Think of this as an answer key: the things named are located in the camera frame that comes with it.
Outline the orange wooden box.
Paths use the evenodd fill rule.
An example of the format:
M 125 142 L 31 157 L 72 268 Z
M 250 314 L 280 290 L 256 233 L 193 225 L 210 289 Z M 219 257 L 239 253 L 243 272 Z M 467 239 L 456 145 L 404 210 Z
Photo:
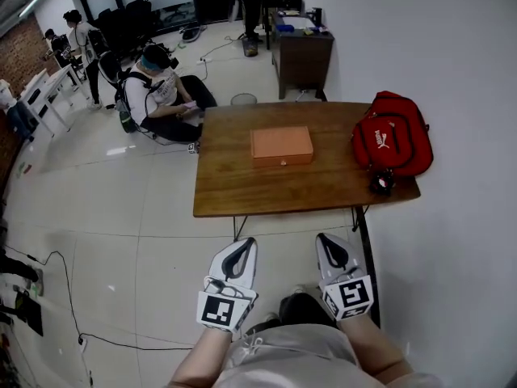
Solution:
M 250 154 L 253 157 L 311 154 L 314 149 L 309 129 L 294 126 L 250 131 Z

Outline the person's left forearm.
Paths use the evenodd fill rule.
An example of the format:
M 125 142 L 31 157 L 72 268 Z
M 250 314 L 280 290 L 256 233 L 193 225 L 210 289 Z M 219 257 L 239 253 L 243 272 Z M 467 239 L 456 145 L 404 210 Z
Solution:
M 166 388 L 212 388 L 221 375 L 233 334 L 206 328 Z

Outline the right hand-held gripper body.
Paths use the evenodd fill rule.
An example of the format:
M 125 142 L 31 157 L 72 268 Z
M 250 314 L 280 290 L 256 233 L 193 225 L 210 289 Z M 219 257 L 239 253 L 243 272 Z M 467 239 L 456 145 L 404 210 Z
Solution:
M 372 279 L 358 252 L 344 239 L 327 233 L 316 237 L 322 300 L 336 321 L 367 314 L 373 305 Z

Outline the black desk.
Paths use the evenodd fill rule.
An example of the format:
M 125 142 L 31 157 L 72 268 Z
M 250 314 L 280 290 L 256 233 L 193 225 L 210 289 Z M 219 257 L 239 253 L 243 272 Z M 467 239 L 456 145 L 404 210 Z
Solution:
M 302 0 L 262 0 L 262 24 L 266 33 L 266 49 L 270 49 L 271 25 L 269 20 L 270 9 L 287 9 L 301 12 Z

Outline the dark wooden cabinet desk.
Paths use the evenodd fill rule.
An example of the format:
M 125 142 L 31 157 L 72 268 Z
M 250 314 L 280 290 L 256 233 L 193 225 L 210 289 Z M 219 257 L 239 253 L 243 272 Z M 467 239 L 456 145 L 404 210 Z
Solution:
M 271 62 L 278 79 L 279 99 L 287 90 L 315 92 L 317 99 L 326 100 L 324 86 L 330 67 L 334 37 L 323 27 L 315 27 L 310 15 L 273 14 Z M 294 32 L 278 32 L 277 24 L 290 24 Z

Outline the brown wooden drawer with knob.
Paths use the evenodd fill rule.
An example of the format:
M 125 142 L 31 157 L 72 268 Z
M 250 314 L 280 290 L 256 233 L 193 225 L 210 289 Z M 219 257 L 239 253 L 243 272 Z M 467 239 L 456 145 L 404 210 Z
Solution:
M 313 161 L 311 154 L 287 155 L 287 156 L 270 156 L 270 157 L 253 157 L 252 164 L 255 168 L 268 167 L 289 167 L 295 165 L 306 165 Z

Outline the person's right forearm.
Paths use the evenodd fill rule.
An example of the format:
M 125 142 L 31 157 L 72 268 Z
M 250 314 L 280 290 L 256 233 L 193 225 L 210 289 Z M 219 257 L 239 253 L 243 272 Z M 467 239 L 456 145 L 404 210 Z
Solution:
M 413 373 L 402 351 L 367 314 L 337 322 L 363 371 L 384 385 Z

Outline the thick black table leg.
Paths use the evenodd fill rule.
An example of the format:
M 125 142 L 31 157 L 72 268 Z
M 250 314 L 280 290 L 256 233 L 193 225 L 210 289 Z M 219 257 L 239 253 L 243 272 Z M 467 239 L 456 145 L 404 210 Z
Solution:
M 358 206 L 351 209 L 353 222 L 352 230 L 354 232 L 359 231 L 364 255 L 364 266 L 366 273 L 371 277 L 374 302 L 372 304 L 372 308 L 370 309 L 370 317 L 378 327 L 381 327 L 375 262 L 365 217 L 368 209 L 368 206 L 366 208 Z

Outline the white table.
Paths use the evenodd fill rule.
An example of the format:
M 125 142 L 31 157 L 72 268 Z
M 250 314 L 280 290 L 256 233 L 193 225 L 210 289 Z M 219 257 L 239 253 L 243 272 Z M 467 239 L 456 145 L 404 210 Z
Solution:
M 64 69 L 59 69 L 56 73 L 49 75 L 47 69 L 41 70 L 36 74 L 30 82 L 22 90 L 19 100 L 22 101 L 36 121 L 42 125 L 51 135 L 55 136 L 55 133 L 49 128 L 40 116 L 40 110 L 43 106 L 46 106 L 48 111 L 54 115 L 58 122 L 66 129 L 70 131 L 71 127 L 64 121 L 62 116 L 57 112 L 56 108 L 52 105 L 51 98 L 54 95 L 60 95 L 67 104 L 72 107 L 74 104 L 70 100 L 67 94 L 62 92 L 62 83 L 68 78 L 68 73 L 71 73 L 74 77 L 74 81 L 78 85 L 78 89 L 84 96 L 85 100 L 90 99 L 90 92 L 86 89 L 82 83 L 78 74 L 72 68 L 71 65 L 67 65 Z

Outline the person's black trousers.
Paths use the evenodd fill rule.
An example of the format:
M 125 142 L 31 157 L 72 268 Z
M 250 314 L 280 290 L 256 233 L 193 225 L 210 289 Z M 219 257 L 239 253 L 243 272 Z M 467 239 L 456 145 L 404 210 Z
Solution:
M 285 297 L 280 303 L 278 316 L 281 326 L 317 324 L 338 328 L 335 320 L 308 293 L 294 293 Z

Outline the red backpack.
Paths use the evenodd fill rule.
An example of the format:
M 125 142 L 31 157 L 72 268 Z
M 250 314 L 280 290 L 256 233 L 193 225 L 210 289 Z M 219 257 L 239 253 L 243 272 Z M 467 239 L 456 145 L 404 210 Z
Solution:
M 389 91 L 376 94 L 354 127 L 351 144 L 362 168 L 388 170 L 399 177 L 421 175 L 434 160 L 429 125 L 418 105 Z

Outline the black floor mat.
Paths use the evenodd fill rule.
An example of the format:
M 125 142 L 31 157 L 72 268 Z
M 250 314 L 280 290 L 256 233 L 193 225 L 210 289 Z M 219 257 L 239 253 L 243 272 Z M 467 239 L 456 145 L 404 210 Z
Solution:
M 36 334 L 44 336 L 41 306 L 33 300 L 29 293 L 17 292 L 15 298 L 15 314 L 25 322 Z

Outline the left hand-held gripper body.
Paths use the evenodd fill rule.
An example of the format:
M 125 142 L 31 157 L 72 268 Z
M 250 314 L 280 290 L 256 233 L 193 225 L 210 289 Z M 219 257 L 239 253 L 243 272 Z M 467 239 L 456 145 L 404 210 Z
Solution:
M 237 332 L 254 307 L 258 245 L 254 238 L 233 242 L 212 259 L 204 289 L 198 293 L 196 322 Z

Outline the small black and red gadget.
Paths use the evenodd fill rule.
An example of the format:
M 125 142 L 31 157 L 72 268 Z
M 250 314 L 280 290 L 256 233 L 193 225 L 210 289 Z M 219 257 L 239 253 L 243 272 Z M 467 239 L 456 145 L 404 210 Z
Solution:
M 374 171 L 369 184 L 369 190 L 377 195 L 391 196 L 394 186 L 394 175 L 390 169 Z

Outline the person's grey shirt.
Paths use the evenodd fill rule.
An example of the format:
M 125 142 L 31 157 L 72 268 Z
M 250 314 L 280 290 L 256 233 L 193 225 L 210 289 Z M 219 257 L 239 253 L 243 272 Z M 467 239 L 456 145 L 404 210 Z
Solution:
M 409 373 L 387 385 L 362 370 L 349 339 L 316 324 L 274 327 L 231 344 L 213 388 L 444 388 Z

